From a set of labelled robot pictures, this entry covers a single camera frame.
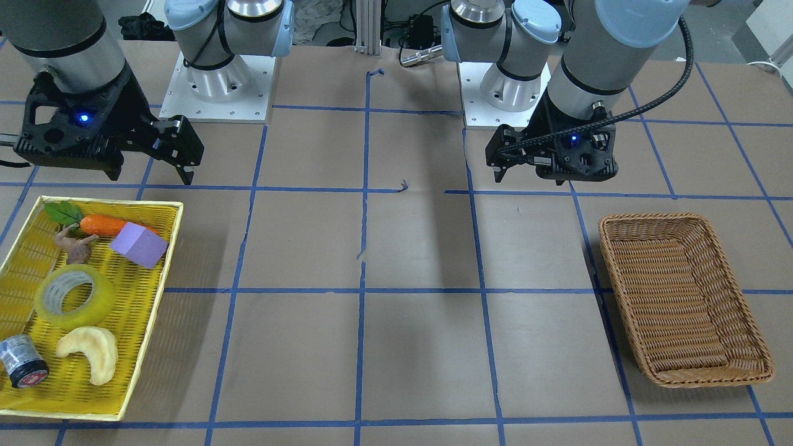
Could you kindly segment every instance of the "purple block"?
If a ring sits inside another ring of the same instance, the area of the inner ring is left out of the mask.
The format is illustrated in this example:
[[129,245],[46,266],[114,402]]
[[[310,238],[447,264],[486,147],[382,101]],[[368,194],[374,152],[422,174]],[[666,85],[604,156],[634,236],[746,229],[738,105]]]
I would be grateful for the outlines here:
[[127,223],[110,243],[110,249],[142,267],[152,269],[168,249],[168,242],[141,225]]

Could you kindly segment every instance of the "peeled banana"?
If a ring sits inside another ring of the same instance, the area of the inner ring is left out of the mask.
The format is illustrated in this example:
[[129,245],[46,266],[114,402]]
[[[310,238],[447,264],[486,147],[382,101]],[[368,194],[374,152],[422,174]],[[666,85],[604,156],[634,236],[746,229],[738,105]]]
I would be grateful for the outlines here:
[[60,338],[55,356],[63,358],[71,353],[82,352],[91,366],[91,384],[101,386],[116,373],[118,349],[116,337],[100,327],[79,327]]

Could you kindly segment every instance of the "yellow tape roll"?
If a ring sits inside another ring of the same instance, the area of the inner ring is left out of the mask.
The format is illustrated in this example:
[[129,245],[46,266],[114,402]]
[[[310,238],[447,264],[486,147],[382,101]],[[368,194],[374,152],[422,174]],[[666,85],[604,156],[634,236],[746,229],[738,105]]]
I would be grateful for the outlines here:
[[[63,299],[76,286],[90,283],[91,294],[78,309],[63,312]],[[74,263],[51,272],[36,290],[33,306],[42,319],[57,327],[73,330],[92,326],[104,319],[116,302],[116,289],[96,268]]]

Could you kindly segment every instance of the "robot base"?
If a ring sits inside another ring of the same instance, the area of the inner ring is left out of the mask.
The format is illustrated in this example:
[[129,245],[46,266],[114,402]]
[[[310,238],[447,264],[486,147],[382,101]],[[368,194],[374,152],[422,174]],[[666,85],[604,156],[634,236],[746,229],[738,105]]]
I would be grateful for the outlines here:
[[[506,112],[488,104],[482,97],[479,86],[491,65],[492,63],[487,62],[461,62],[458,64],[462,105],[465,111],[465,127],[476,130],[494,130],[499,125],[507,124],[515,129],[523,129],[529,123],[539,100],[535,100],[529,109],[523,112]],[[540,99],[545,92],[549,80],[550,70],[546,63],[540,75],[541,87],[537,99]]]
[[160,117],[175,114],[187,116],[192,122],[236,122],[240,124],[262,124],[270,109],[274,83],[275,58],[266,56],[241,56],[248,68],[254,85],[246,95],[233,102],[207,102],[192,91],[182,54],[176,61],[174,74],[163,99]]

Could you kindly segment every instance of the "carrot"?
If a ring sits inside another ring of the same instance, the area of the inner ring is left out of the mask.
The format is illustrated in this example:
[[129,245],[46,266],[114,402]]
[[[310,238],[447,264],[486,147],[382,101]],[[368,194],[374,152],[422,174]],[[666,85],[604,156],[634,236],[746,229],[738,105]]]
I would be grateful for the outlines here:
[[[98,236],[117,236],[128,222],[120,218],[109,217],[99,213],[89,213],[80,220],[80,229],[86,234],[96,234]],[[144,228],[159,235],[156,229],[150,228],[146,225],[141,225]]]

